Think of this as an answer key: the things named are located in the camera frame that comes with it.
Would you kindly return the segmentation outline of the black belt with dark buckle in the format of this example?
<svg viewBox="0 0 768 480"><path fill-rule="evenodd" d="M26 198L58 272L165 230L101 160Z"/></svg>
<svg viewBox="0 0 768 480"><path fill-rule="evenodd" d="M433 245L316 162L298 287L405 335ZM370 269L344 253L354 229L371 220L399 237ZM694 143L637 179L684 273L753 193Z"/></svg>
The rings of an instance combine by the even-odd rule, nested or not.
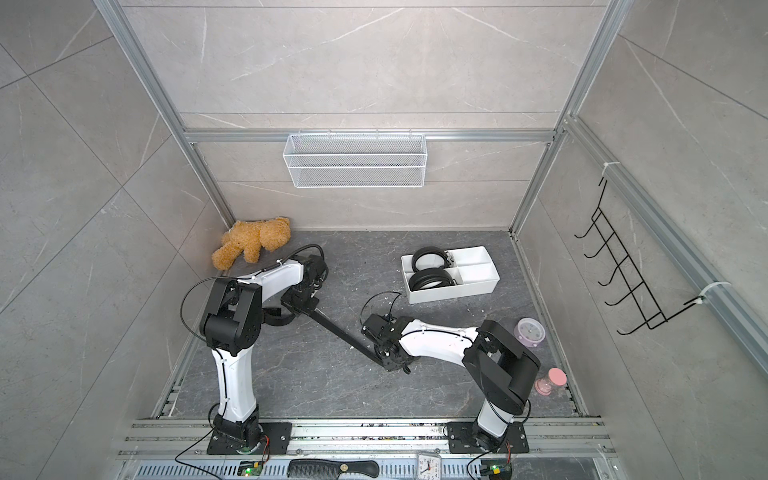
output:
<svg viewBox="0 0 768 480"><path fill-rule="evenodd" d="M412 292L454 286L456 281L443 268L427 268L415 272L408 280L408 288Z"/></svg>

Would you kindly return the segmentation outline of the black belt with silver buckle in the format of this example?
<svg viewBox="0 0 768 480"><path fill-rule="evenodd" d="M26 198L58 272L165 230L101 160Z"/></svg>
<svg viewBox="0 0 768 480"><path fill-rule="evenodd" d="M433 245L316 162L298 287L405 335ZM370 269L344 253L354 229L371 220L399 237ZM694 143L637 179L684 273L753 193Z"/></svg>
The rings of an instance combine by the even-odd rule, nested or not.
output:
<svg viewBox="0 0 768 480"><path fill-rule="evenodd" d="M451 254L436 246L422 247L411 258L411 269L414 273L431 268L447 269L452 266Z"/></svg>

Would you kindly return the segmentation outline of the white compartment storage tray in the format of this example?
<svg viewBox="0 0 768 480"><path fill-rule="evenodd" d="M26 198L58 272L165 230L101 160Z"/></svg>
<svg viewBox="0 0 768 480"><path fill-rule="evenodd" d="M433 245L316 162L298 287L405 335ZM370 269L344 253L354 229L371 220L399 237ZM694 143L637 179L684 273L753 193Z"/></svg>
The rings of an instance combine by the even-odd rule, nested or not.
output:
<svg viewBox="0 0 768 480"><path fill-rule="evenodd" d="M456 281L454 286L412 292L408 280L414 274L411 269L413 254L400 257L401 271L410 304L450 300L494 291L500 277L496 266L484 246L447 250L453 259L453 266L446 270Z"/></svg>

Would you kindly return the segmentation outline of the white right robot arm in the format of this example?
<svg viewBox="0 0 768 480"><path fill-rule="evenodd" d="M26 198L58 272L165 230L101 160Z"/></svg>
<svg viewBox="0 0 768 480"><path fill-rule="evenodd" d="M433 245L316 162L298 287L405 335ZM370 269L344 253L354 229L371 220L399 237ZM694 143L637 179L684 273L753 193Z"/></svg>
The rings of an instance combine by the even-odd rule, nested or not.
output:
<svg viewBox="0 0 768 480"><path fill-rule="evenodd" d="M541 367L538 357L494 320L453 328L372 314L361 332L387 371L408 373L422 357L464 367L484 396L472 435L485 450L499 448L514 419L524 413Z"/></svg>

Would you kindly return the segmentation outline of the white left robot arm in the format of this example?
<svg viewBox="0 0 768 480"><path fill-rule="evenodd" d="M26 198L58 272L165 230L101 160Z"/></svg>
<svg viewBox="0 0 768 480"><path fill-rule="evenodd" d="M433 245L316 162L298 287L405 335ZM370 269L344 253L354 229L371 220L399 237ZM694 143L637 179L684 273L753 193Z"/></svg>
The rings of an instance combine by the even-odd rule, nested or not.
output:
<svg viewBox="0 0 768 480"><path fill-rule="evenodd" d="M327 277L320 255L294 255L245 277L214 281L200 335L216 361L219 406L213 434L236 449L254 449L262 438L252 386L252 353L262 326L285 326L310 315Z"/></svg>

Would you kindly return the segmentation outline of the brown teddy bear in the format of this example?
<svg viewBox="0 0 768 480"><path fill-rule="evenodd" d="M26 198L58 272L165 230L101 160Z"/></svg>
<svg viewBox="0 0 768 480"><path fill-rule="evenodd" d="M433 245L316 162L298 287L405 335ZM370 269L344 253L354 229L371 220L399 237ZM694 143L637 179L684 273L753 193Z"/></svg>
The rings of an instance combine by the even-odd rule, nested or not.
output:
<svg viewBox="0 0 768 480"><path fill-rule="evenodd" d="M221 246L212 254L213 266L229 270L242 255L246 263L259 261L261 250L268 252L286 245L291 238L291 222L286 217L263 221L236 221L221 238Z"/></svg>

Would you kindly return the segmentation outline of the small white clock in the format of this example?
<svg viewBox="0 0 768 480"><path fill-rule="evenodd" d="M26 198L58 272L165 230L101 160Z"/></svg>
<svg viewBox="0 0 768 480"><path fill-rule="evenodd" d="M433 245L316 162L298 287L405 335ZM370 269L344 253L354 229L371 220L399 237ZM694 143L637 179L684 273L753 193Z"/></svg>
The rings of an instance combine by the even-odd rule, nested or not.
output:
<svg viewBox="0 0 768 480"><path fill-rule="evenodd" d="M419 453L417 455L417 480L440 480L442 478L442 458L438 454Z"/></svg>

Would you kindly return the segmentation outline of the black comb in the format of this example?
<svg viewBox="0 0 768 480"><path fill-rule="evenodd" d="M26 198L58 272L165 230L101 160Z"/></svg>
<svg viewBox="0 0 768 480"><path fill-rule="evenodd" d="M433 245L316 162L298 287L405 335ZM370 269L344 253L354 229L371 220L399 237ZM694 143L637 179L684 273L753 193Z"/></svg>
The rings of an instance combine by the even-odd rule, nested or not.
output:
<svg viewBox="0 0 768 480"><path fill-rule="evenodd" d="M302 479L339 479L344 474L378 478L380 467L374 460L294 459L286 472L288 478Z"/></svg>

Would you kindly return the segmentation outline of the right green circuit board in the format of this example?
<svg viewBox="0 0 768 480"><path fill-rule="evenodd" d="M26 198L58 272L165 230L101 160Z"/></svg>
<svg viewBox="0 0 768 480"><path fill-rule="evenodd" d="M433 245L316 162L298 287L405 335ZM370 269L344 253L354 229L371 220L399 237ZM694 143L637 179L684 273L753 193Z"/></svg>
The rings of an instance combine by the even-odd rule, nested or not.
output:
<svg viewBox="0 0 768 480"><path fill-rule="evenodd" d="M480 463L479 477L486 480L510 480L513 466L510 462L485 461Z"/></svg>

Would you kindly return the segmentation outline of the green circuit board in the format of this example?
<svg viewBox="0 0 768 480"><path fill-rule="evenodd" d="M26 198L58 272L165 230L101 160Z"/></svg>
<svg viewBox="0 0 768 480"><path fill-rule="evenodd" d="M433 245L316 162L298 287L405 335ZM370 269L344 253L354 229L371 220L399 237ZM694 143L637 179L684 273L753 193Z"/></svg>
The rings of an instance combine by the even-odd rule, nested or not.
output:
<svg viewBox="0 0 768 480"><path fill-rule="evenodd" d="M261 461L241 461L237 475L240 477L258 477L262 474L264 463Z"/></svg>
<svg viewBox="0 0 768 480"><path fill-rule="evenodd" d="M510 480L513 466L510 462L485 461L480 463L479 477L486 480Z"/></svg>

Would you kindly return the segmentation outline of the left green circuit board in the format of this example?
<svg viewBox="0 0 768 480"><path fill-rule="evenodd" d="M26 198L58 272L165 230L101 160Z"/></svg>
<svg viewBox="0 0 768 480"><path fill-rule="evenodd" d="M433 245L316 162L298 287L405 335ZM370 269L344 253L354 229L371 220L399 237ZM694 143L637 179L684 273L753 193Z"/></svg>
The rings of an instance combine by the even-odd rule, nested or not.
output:
<svg viewBox="0 0 768 480"><path fill-rule="evenodd" d="M262 474L264 463L261 461L241 461L237 475L240 477L258 477Z"/></svg>

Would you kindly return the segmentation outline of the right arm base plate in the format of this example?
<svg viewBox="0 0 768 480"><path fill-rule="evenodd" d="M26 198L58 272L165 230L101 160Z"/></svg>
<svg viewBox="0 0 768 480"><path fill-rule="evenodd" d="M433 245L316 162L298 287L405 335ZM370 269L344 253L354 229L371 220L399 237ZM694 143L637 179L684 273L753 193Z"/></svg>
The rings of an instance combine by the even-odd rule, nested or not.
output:
<svg viewBox="0 0 768 480"><path fill-rule="evenodd" d="M448 422L445 426L445 436L452 454L530 452L527 435L521 422L508 425L499 438L482 430L476 422Z"/></svg>

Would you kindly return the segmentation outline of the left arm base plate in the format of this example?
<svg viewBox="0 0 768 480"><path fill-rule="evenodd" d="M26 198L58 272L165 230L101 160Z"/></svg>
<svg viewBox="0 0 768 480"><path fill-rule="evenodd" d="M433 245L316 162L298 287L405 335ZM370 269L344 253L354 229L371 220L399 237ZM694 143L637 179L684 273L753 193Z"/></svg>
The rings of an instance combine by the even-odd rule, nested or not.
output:
<svg viewBox="0 0 768 480"><path fill-rule="evenodd" d="M215 429L206 449L208 455L283 455L287 453L291 440L291 422L266 422L260 424L260 431L241 440Z"/></svg>

